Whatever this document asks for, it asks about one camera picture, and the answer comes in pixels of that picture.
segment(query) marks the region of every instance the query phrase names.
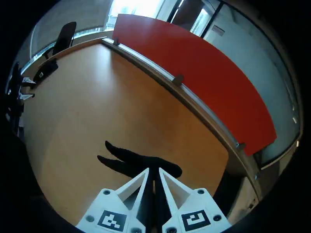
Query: desk surface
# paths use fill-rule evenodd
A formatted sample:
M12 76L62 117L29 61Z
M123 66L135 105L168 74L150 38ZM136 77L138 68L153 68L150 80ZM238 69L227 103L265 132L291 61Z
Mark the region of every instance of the desk surface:
M130 178L101 164L113 158L105 140L141 155L178 164L179 178L211 195L228 153L175 97L103 45L75 51L25 103L25 138L43 193L67 221L77 224L102 188Z

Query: metal bracket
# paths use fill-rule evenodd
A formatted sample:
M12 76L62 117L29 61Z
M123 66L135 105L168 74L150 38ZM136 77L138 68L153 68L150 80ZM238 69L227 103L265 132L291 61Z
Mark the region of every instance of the metal bracket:
M136 218L149 175L149 168L117 190L102 189L88 208L77 228L86 233L145 233L145 226ZM138 188L133 207L123 203Z
M245 143L237 143L236 144L236 149L238 152L242 151L245 148L246 144Z
M180 87L182 85L182 82L183 82L183 76L182 75L177 75L172 83L175 84L176 86Z
M162 226L162 232L217 233L231 227L205 188L190 189L162 168L159 168L159 173L172 216Z
M33 87L34 85L36 85L36 82L30 80L30 78L28 77L23 78L23 81L22 81L23 87Z
M35 96L34 93L28 93L28 94L18 93L19 99L22 99L22 100L29 99L30 97L34 98L34 96Z
M113 45L118 46L119 44L119 38L115 38Z

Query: office chair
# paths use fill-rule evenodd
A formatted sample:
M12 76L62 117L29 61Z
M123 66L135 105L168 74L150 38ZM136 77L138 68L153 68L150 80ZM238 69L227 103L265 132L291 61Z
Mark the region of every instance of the office chair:
M53 50L52 55L55 55L67 48L70 47L70 42L72 46L73 42L73 35L75 33L75 28L77 26L77 22L70 22L64 25L61 29L61 32L59 33L59 36L57 38L57 41L55 45L52 48L49 48L43 53L43 56L48 59L48 53Z

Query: white wall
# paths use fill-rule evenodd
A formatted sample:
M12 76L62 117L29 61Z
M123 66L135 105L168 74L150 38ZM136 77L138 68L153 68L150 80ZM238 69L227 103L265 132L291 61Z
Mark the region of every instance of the white wall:
M284 71L279 71L264 46L250 35L247 30L250 25L246 21L240 24L233 21L238 22L237 14L233 16L224 5L204 39L244 72L267 106L277 134L274 143L263 150L263 162L267 162L283 153L297 136L299 124L292 118L298 117L298 107L289 97ZM225 31L222 36L212 30L214 25Z

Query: red panel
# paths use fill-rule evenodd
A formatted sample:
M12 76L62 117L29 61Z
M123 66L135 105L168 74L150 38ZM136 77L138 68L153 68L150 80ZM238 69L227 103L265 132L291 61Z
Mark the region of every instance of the red panel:
M224 123L251 155L276 139L270 114L244 73L221 51L176 25L119 14L113 38L144 55L184 84Z

